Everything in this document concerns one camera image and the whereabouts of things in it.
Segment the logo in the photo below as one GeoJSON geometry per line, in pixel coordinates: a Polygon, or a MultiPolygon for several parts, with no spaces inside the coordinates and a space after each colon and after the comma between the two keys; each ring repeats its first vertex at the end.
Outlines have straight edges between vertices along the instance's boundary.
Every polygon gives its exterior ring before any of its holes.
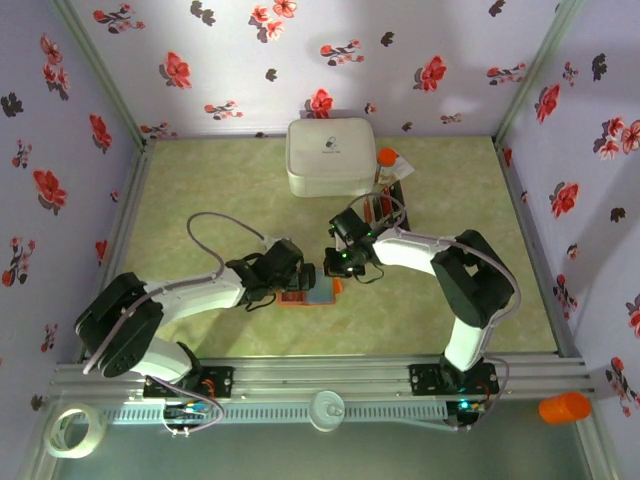
{"type": "Polygon", "coordinates": [[[327,141],[324,144],[327,150],[322,150],[322,153],[340,153],[340,150],[338,150],[338,145],[336,142],[337,142],[336,137],[327,138],[327,141]]]}

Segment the white tape roll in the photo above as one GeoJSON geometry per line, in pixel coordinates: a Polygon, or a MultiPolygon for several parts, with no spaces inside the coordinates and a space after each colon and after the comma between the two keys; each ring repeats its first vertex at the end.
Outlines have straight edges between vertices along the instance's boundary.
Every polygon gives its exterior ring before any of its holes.
{"type": "Polygon", "coordinates": [[[107,431],[107,417],[104,413],[83,403],[72,403],[61,409],[49,422],[44,434],[47,451],[58,458],[82,458],[93,452],[107,431]],[[65,435],[73,416],[84,414],[88,423],[87,433],[80,442],[69,447],[65,435]]]}

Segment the white box lid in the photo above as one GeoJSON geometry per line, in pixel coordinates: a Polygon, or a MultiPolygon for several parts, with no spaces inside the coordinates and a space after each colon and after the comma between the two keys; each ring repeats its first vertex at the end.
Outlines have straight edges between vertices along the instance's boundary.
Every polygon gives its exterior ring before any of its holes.
{"type": "Polygon", "coordinates": [[[287,171],[314,177],[374,176],[376,144],[363,118],[300,119],[287,132],[287,171]]]}

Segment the white storage box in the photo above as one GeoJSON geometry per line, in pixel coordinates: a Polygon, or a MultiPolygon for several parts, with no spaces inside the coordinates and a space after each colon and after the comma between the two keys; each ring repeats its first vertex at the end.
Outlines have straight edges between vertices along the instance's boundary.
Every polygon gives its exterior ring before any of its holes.
{"type": "Polygon", "coordinates": [[[287,132],[289,187],[298,197],[361,195],[376,175],[376,144],[362,118],[302,119],[287,132]]]}

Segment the floral wallpaper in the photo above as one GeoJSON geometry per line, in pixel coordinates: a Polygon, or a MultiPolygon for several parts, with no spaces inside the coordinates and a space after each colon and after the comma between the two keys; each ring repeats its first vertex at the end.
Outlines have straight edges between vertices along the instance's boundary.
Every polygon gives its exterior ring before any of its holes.
{"type": "Polygon", "coordinates": [[[264,136],[352,116],[377,134],[493,134],[558,1],[70,3],[140,133],[159,138],[158,125],[264,136]]]}
{"type": "MultiPolygon", "coordinates": [[[[118,28],[126,20],[121,12],[106,15],[114,21],[100,24],[103,28],[118,28]]],[[[7,19],[0,30],[4,479],[17,475],[53,369],[77,355],[73,323],[109,253],[105,239],[134,145],[47,2],[8,2],[2,16],[7,19]]]]}
{"type": "Polygon", "coordinates": [[[640,31],[627,13],[634,8],[634,0],[614,9],[585,2],[502,145],[553,275],[548,288],[595,379],[621,478],[629,479],[640,471],[640,31]]]}

